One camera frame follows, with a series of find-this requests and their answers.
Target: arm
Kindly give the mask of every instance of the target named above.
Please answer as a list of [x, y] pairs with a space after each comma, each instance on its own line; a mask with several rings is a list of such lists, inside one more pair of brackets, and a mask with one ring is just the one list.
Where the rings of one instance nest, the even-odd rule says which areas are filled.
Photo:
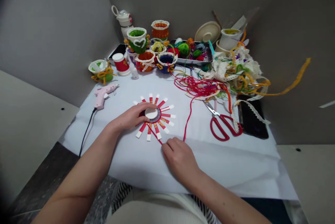
[[94, 143], [79, 159], [62, 184], [51, 196], [33, 223], [83, 223], [95, 193], [111, 165], [117, 139], [122, 130], [149, 121], [139, 114], [150, 103], [140, 103], [108, 123]]
[[270, 224], [247, 202], [200, 170], [191, 148], [178, 138], [162, 145], [165, 161], [176, 179], [196, 195], [221, 223]]

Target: red scissors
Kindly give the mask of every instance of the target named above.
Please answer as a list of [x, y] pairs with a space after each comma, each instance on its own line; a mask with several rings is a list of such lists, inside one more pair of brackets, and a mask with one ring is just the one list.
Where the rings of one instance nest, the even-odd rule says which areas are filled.
[[[221, 127], [218, 119], [215, 116], [219, 116], [219, 118], [224, 122], [224, 124], [229, 128], [229, 130], [231, 131], [231, 133], [233, 134], [233, 136], [239, 136], [242, 134], [243, 129], [242, 126], [237, 123], [238, 125], [238, 129], [239, 131], [236, 132], [235, 129], [228, 123], [227, 119], [230, 119], [233, 122], [233, 119], [229, 116], [226, 115], [221, 115], [220, 113], [216, 112], [213, 107], [210, 105], [210, 103], [206, 103], [205, 101], [203, 101], [203, 103], [206, 105], [206, 107], [208, 108], [208, 110], [210, 110], [210, 112], [212, 113], [212, 119], [210, 120], [210, 130], [212, 131], [212, 134], [214, 135], [214, 137], [216, 137], [216, 139], [220, 140], [220, 141], [227, 141], [230, 139], [230, 137], [228, 136], [228, 134], [224, 131], [224, 129]], [[216, 124], [216, 126], [219, 128], [220, 132], [223, 134], [223, 136], [225, 137], [224, 139], [220, 138], [219, 136], [217, 136], [213, 130], [213, 122]]]

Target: person's left hand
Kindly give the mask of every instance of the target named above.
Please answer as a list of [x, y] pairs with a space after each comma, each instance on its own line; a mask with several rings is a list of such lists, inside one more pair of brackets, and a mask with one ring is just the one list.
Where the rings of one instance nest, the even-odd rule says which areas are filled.
[[146, 116], [140, 116], [140, 113], [147, 108], [157, 109], [157, 105], [146, 102], [139, 103], [126, 110], [116, 119], [111, 121], [111, 123], [118, 130], [126, 130], [138, 125], [139, 123], [149, 122], [150, 120]]

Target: blue yarn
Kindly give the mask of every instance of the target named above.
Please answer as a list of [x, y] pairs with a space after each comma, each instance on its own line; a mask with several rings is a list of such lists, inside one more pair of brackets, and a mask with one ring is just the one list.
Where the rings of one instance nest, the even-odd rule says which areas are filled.
[[200, 50], [202, 53], [204, 52], [205, 49], [206, 47], [203, 43], [200, 43], [195, 47], [195, 50]]

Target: white heart decoration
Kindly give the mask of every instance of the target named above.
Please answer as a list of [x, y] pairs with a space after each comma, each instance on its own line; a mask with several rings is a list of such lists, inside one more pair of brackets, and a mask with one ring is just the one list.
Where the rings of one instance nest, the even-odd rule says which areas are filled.
[[134, 40], [134, 41], [133, 41], [133, 44], [136, 45], [137, 47], [141, 47], [141, 48], [143, 48], [144, 45], [145, 45], [145, 42], [146, 42], [146, 38], [142, 38], [141, 40], [137, 40], [137, 39]]

